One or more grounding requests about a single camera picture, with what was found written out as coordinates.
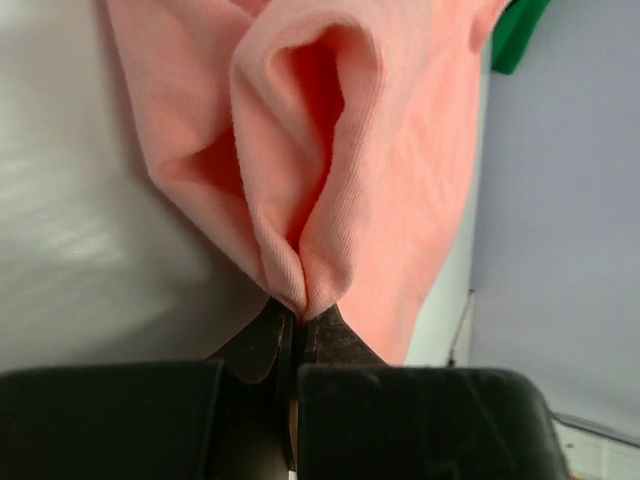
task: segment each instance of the green object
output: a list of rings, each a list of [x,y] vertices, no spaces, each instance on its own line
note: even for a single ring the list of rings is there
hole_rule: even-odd
[[[513,0],[509,4],[493,31],[493,71],[507,75],[513,73],[550,1]]]

